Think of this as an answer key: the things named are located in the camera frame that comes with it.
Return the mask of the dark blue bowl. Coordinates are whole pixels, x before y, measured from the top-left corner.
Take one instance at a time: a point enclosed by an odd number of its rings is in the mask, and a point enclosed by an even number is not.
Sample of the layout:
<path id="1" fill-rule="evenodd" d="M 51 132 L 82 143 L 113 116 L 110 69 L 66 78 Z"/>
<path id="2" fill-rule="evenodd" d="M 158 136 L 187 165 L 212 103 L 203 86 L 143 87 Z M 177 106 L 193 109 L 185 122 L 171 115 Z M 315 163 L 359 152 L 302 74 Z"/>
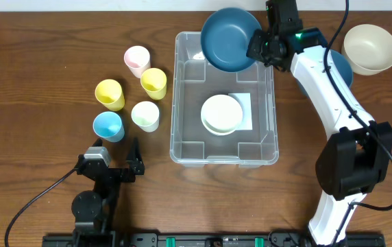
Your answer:
<path id="1" fill-rule="evenodd" d="M 311 99 L 337 96 L 324 67 L 325 51 L 325 47 L 317 45 L 293 56 L 291 73 Z M 348 61 L 339 52 L 330 50 L 327 65 L 340 92 L 349 93 L 354 75 Z"/>
<path id="2" fill-rule="evenodd" d="M 206 60 L 225 72 L 239 72 L 255 60 L 247 57 L 251 37 L 261 28 L 246 10 L 224 8 L 211 14 L 201 30 L 201 49 Z"/>

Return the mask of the white small bowl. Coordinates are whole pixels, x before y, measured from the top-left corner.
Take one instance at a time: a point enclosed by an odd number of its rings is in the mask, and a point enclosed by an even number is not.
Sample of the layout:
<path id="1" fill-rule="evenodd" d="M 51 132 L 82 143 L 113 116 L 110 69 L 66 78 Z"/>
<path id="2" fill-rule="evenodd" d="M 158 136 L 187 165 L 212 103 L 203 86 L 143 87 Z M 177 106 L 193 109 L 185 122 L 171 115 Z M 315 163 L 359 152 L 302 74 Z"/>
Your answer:
<path id="1" fill-rule="evenodd" d="M 214 123 L 218 119 L 243 120 L 241 105 L 229 95 L 213 95 L 201 107 L 201 120 L 207 119 Z"/>

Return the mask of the beige large bowl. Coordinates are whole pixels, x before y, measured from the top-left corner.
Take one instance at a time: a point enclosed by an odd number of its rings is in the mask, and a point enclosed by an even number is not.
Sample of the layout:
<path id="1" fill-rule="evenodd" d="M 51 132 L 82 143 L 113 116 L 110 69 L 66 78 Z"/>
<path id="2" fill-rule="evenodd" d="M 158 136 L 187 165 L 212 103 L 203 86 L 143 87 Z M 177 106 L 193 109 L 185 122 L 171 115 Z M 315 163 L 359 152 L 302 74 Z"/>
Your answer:
<path id="1" fill-rule="evenodd" d="M 376 25 L 357 25 L 345 35 L 341 53 L 354 73 L 378 74 L 392 67 L 392 35 Z"/>

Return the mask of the light blue small bowl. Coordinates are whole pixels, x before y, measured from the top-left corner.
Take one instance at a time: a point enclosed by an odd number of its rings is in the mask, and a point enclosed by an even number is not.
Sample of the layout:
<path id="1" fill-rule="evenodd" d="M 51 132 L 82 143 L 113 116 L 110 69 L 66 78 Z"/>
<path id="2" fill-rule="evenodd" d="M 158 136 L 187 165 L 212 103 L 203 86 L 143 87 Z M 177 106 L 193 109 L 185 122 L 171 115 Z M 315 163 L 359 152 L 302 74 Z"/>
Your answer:
<path id="1" fill-rule="evenodd" d="M 211 134 L 213 134 L 215 136 L 226 136 L 226 135 L 232 134 L 232 132 L 211 132 Z"/>

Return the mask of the yellow small bowl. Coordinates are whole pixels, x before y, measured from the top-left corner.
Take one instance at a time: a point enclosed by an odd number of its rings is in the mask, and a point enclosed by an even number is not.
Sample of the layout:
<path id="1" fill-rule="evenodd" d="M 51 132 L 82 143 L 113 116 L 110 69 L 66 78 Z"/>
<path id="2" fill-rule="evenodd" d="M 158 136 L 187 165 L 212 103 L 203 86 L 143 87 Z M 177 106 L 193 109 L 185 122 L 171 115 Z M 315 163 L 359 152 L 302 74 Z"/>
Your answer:
<path id="1" fill-rule="evenodd" d="M 201 122 L 208 132 L 234 132 L 240 126 L 239 119 L 218 119 L 214 123 L 207 119 L 202 119 Z"/>

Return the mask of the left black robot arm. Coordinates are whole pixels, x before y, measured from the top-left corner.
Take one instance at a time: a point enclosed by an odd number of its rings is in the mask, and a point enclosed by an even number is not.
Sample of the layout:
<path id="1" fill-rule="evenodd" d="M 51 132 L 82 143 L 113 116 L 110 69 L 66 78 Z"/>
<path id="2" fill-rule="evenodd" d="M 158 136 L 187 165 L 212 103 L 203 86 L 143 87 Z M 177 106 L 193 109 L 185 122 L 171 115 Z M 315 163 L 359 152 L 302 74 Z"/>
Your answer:
<path id="1" fill-rule="evenodd" d="M 95 184 L 92 190 L 79 193 L 72 202 L 75 230 L 86 234 L 110 232 L 121 184 L 133 183 L 137 175 L 145 173 L 138 139 L 133 140 L 126 162 L 128 168 L 110 168 L 111 156 L 101 139 L 79 155 L 74 170 Z"/>

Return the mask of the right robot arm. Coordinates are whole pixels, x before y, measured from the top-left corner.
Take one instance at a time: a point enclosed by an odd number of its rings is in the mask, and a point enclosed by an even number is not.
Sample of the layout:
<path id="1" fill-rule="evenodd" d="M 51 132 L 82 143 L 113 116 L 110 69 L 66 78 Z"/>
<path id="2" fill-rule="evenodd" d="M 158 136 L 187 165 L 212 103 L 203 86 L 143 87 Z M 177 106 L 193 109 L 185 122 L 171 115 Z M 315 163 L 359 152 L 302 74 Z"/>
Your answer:
<path id="1" fill-rule="evenodd" d="M 392 165 L 392 127 L 377 123 L 354 98 L 329 44 L 317 28 L 256 30 L 247 57 L 290 72 L 306 91 L 327 135 L 315 165 L 323 190 L 308 223 L 313 246 L 347 243 L 345 230 L 363 200 Z"/>

